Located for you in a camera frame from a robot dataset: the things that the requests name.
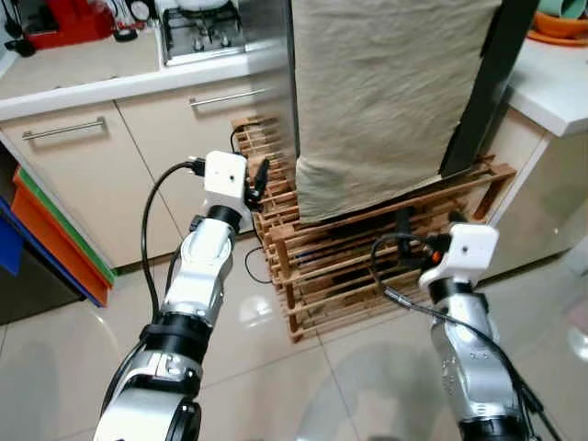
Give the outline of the white pot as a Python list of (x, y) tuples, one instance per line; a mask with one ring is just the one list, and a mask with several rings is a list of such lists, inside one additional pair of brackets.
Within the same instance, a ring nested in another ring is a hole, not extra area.
[(175, 0), (177, 8), (190, 12), (214, 11), (231, 2), (232, 0)]

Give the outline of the beige crumpled cloth cover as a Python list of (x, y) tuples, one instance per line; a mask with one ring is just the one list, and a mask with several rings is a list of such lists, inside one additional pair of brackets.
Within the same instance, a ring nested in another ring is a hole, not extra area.
[(293, 0), (300, 218), (438, 181), (503, 0)]

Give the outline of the white kitchen counter unit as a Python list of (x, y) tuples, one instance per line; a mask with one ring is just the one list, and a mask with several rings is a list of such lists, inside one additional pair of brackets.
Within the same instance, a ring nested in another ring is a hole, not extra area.
[(588, 51), (526, 40), (489, 142), (516, 176), (489, 211), (500, 240), (487, 276), (567, 251), (585, 235)]

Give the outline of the orange plastic bowl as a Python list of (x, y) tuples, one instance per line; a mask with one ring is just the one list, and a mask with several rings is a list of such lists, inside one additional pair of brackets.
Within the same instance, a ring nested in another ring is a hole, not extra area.
[(588, 35), (588, 18), (585, 17), (563, 18), (536, 12), (533, 25), (538, 33), (551, 38), (575, 40)]

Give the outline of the green flat board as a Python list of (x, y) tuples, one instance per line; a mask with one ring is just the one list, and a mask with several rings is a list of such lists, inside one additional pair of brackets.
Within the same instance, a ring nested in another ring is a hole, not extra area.
[(117, 278), (117, 274), (114, 273), (114, 270), (109, 268), (106, 261), (102, 259), (96, 249), (91, 246), (91, 243), (84, 238), (83, 233), (77, 230), (74, 223), (72, 223), (70, 218), (67, 217), (66, 213), (51, 201), (50, 195), (47, 194), (46, 190), (41, 188), (41, 185), (33, 179), (33, 176), (30, 175), (29, 172), (25, 171), (25, 168), (22, 167), (22, 165), (18, 166), (14, 179), (24, 185), (25, 188), (33, 194), (34, 198), (37, 198), (37, 201), (41, 203), (41, 206), (50, 213), (52, 218), (54, 218), (56, 224), (62, 227), (64, 234), (70, 236), (77, 251), (88, 257), (88, 260), (91, 261), (91, 265), (96, 272), (100, 273), (101, 277), (103, 277), (106, 282), (113, 283), (115, 278)]

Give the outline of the dark grey appliance front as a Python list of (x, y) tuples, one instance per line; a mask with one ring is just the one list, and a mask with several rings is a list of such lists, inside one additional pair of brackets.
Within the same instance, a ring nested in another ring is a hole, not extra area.
[(32, 252), (21, 253), (18, 263), (17, 276), (0, 268), (0, 326), (84, 299)]

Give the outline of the blue flat board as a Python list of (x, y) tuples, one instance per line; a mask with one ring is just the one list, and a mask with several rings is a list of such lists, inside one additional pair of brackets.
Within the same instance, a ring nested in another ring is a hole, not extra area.
[(0, 268), (11, 276), (17, 276), (20, 264), (18, 257), (25, 251), (32, 252), (46, 262), (47, 268), (55, 272), (59, 280), (70, 286), (76, 294), (98, 308), (107, 306), (105, 300), (94, 295), (93, 291), (86, 287), (79, 278), (75, 277), (67, 265), (58, 259), (45, 244), (35, 238), (35, 235), (21, 222), (12, 210), (11, 205), (0, 198)]

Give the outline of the wooden slatted rack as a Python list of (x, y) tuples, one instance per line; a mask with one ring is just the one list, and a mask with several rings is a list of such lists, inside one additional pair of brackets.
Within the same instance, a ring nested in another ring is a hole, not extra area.
[(235, 120), (232, 139), (251, 171), (259, 171), (264, 160), (270, 163), (253, 225), (293, 342), (395, 311), (371, 280), (371, 244), (393, 232), (403, 218), (420, 236), (445, 232), (457, 217), (484, 222), (515, 176), (511, 165), (484, 156), (470, 171), (373, 209), (310, 222), (300, 218), (293, 164), (280, 151), (277, 119), (254, 115)]

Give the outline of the steel gas hob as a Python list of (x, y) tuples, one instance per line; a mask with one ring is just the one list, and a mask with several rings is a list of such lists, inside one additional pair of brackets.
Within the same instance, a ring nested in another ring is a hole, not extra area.
[(243, 53), (246, 35), (238, 0), (202, 12), (182, 11), (173, 1), (160, 11), (159, 41), (165, 68)]

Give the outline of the cream kitchen cabinet unit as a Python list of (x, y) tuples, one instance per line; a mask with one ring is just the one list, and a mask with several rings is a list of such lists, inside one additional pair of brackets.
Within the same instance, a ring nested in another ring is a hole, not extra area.
[[(37, 51), (0, 43), (0, 144), (110, 268), (141, 261), (141, 214), (168, 165), (227, 150), (231, 115), (253, 113), (262, 94), (190, 108), (188, 99), (261, 89), (252, 43), (238, 55), (165, 68), (158, 35)], [(101, 129), (25, 141), (26, 130), (59, 129), (105, 117)]]

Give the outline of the orange flat board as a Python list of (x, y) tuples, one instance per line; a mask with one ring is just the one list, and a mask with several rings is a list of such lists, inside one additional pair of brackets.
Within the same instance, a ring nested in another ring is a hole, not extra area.
[(20, 174), (13, 176), (13, 184), (11, 207), (18, 221), (63, 270), (68, 281), (74, 282), (94, 305), (106, 307), (113, 289), (113, 274), (100, 265), (96, 254), (84, 247), (83, 240), (76, 238)]

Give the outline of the red coffee machine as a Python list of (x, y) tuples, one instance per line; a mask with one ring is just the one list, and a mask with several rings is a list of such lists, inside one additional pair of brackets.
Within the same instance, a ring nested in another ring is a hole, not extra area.
[(27, 0), (22, 17), (27, 39), (38, 50), (105, 40), (115, 30), (104, 0)]

